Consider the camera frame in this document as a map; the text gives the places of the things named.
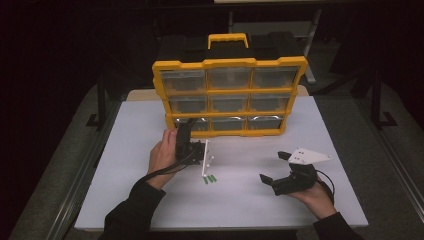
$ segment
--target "person's left hand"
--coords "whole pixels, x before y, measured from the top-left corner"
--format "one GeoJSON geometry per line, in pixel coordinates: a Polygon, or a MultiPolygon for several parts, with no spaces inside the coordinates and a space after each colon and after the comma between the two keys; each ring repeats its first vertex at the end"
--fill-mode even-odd
{"type": "MultiPolygon", "coordinates": [[[[147,174],[169,167],[176,162],[176,141],[177,129],[165,129],[165,131],[163,131],[162,141],[159,141],[150,151],[149,170],[147,174]]],[[[174,176],[175,173],[158,175],[147,180],[147,183],[160,190],[174,176]]]]}

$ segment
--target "dark background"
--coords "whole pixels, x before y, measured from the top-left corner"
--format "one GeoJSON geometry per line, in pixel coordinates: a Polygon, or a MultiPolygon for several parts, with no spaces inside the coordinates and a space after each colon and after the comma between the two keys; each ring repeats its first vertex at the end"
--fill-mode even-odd
{"type": "MultiPolygon", "coordinates": [[[[0,168],[1,239],[8,238],[79,103],[100,76],[109,95],[122,99],[132,89],[152,87],[151,66],[161,36],[227,31],[224,10],[133,10],[158,2],[0,3],[1,119],[2,136],[6,136],[0,168]]],[[[346,74],[373,59],[384,81],[424,128],[420,71],[424,29],[418,2],[323,7],[316,41],[343,42],[332,71],[346,74]]],[[[274,21],[288,16],[282,11],[240,11],[235,17],[274,21]]]]}

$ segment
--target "hand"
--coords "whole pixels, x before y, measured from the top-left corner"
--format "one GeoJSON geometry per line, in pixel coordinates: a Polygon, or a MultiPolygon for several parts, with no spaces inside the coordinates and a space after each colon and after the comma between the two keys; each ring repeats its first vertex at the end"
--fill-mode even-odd
{"type": "Polygon", "coordinates": [[[308,190],[287,195],[304,203],[318,220],[337,213],[324,187],[319,183],[315,183],[314,186],[308,190]]]}
{"type": "MultiPolygon", "coordinates": [[[[175,144],[177,141],[177,129],[165,129],[162,141],[159,141],[150,151],[149,170],[147,174],[169,167],[176,162],[175,144]]],[[[161,190],[162,187],[175,176],[175,173],[157,175],[147,183],[150,186],[161,190]]]]}

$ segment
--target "plastic drawer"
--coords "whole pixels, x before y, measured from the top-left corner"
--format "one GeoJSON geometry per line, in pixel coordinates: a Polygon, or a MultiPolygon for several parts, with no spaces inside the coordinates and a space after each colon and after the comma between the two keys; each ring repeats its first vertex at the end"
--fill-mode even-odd
{"type": "Polygon", "coordinates": [[[290,94],[251,94],[250,111],[284,111],[290,94]]]}
{"type": "Polygon", "coordinates": [[[170,97],[171,110],[176,113],[206,112],[205,96],[170,97]]]}
{"type": "Polygon", "coordinates": [[[221,67],[209,69],[208,82],[210,89],[239,89],[249,86],[251,68],[221,67]]]}
{"type": "Polygon", "coordinates": [[[283,116],[255,116],[247,119],[247,129],[279,129],[283,116]]]}
{"type": "MultiPolygon", "coordinates": [[[[188,118],[174,118],[175,126],[178,128],[180,123],[186,123],[188,118]]],[[[209,131],[209,121],[207,118],[197,118],[196,123],[191,128],[192,131],[209,131]]]]}
{"type": "Polygon", "coordinates": [[[298,67],[255,68],[252,88],[281,88],[293,85],[298,67]]]}
{"type": "Polygon", "coordinates": [[[247,94],[240,95],[210,95],[209,106],[212,112],[246,111],[247,94]]]}
{"type": "Polygon", "coordinates": [[[215,131],[243,130],[245,117],[212,118],[212,129],[215,131]]]}
{"type": "Polygon", "coordinates": [[[206,91],[204,70],[170,70],[160,71],[160,74],[168,94],[206,91]]]}

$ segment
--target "black sleeve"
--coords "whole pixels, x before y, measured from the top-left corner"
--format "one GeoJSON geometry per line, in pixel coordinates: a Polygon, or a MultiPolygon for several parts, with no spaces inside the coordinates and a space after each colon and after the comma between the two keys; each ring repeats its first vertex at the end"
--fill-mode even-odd
{"type": "Polygon", "coordinates": [[[165,196],[149,184],[136,183],[127,200],[121,202],[105,218],[99,239],[142,239],[150,229],[154,211],[165,196]]]}
{"type": "Polygon", "coordinates": [[[314,228],[320,240],[363,240],[339,212],[315,222],[314,228]]]}

